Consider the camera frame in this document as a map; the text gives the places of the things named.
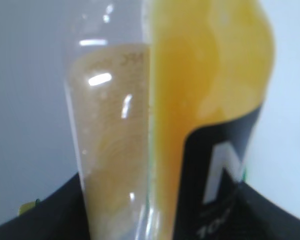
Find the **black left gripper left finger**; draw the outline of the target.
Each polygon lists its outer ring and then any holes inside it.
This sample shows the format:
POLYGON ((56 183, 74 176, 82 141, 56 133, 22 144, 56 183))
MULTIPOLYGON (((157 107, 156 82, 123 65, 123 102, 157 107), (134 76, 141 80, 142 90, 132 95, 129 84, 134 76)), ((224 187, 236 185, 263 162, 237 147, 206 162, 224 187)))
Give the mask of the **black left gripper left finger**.
POLYGON ((79 175, 32 209, 0 225, 0 240, 89 240, 79 175))

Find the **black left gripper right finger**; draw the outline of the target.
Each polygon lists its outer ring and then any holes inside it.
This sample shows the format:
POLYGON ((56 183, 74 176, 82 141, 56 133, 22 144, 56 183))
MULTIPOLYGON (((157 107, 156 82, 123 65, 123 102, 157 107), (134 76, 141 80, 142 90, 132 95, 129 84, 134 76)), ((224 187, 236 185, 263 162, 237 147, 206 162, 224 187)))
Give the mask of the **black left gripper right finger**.
POLYGON ((300 220, 246 183, 229 219, 231 240, 300 240, 300 220))

